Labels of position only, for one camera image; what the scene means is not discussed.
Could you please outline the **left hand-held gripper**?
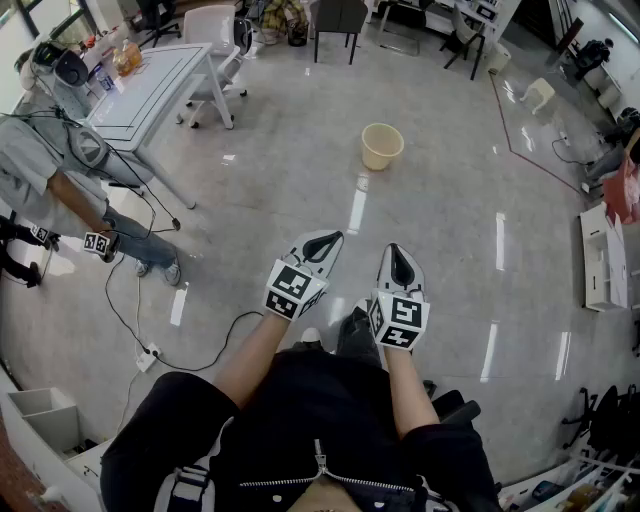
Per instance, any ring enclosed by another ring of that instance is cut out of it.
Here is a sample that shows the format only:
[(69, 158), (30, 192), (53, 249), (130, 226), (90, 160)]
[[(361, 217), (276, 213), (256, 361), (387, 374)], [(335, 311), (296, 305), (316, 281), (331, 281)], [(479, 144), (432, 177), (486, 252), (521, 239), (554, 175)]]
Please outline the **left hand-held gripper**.
[(264, 291), (264, 307), (288, 321), (307, 313), (326, 294), (328, 277), (344, 244), (341, 231), (300, 235), (275, 261)]

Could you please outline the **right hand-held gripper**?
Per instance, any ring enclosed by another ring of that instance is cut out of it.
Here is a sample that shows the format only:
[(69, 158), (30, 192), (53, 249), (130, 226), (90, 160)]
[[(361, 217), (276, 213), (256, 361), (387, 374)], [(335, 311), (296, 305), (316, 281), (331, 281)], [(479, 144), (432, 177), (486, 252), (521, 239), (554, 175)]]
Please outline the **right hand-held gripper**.
[(414, 349), (423, 337), (430, 313), (425, 299), (424, 273), (414, 257), (402, 246), (388, 244), (381, 258), (377, 287), (398, 290), (408, 298), (374, 291), (369, 308), (369, 326), (374, 342), (405, 351)]

